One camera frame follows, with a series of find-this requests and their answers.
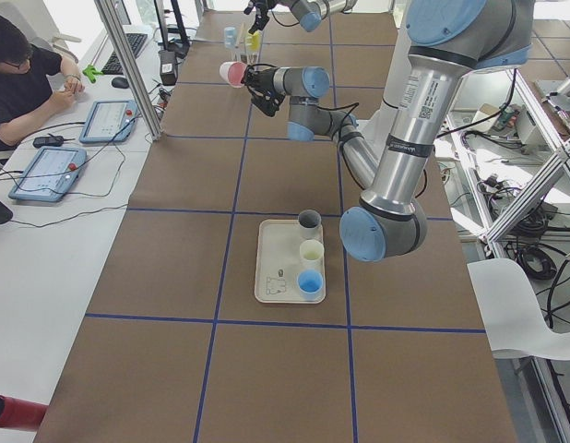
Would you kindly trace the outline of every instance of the person's hand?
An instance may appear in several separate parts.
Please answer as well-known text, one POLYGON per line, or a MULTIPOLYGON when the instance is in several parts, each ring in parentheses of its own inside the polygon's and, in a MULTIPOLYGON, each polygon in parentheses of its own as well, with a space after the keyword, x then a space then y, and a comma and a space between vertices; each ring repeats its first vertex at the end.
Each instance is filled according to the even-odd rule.
POLYGON ((74 99, 74 92, 70 90, 57 90, 52 93, 52 96, 47 99, 47 101, 57 113, 61 113, 71 107, 76 100, 74 99))
POLYGON ((84 90, 82 82, 74 76, 67 76, 65 78, 64 90, 69 90, 73 94, 77 94, 84 90))

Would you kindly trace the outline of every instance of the tablet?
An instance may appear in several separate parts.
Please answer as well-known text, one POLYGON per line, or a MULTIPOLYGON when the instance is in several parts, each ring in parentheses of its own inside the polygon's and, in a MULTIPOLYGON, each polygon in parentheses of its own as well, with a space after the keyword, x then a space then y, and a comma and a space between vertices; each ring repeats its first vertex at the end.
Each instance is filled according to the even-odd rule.
POLYGON ((55 202, 74 184, 86 162, 82 148, 44 146, 37 151, 8 196, 19 200, 55 202))
POLYGON ((137 104, 133 100, 98 101, 92 104, 80 143, 124 141, 133 129, 137 104))

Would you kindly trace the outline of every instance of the red cylinder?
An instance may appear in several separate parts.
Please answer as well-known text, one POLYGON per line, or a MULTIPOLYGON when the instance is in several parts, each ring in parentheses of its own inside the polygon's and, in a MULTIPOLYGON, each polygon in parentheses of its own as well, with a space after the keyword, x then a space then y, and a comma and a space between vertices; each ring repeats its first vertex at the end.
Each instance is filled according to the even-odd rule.
POLYGON ((47 405, 0 395, 0 427, 18 431, 37 431, 47 405))

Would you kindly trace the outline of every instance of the brown table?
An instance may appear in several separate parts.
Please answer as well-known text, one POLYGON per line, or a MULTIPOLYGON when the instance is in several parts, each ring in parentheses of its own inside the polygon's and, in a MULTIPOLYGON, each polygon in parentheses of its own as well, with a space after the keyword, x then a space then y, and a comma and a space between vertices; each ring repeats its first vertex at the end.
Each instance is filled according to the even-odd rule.
MULTIPOLYGON (((347 257, 339 217, 359 189, 334 145, 287 141, 286 103, 269 119, 220 80, 222 30, 244 20, 203 18, 35 441, 516 441, 436 164, 424 245, 347 257), (307 208, 324 218, 326 299, 258 303, 259 223, 307 208)), ((271 21, 261 57, 323 66, 322 103, 368 118, 396 36, 386 14, 312 34, 271 21)))

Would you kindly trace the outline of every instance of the black hair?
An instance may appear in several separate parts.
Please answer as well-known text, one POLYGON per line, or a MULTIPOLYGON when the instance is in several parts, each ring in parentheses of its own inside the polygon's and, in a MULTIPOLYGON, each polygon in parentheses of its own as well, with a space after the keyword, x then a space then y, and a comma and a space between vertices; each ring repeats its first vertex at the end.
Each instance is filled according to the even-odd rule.
POLYGON ((31 55, 27 38, 19 28, 0 16, 0 62, 21 63, 31 55))

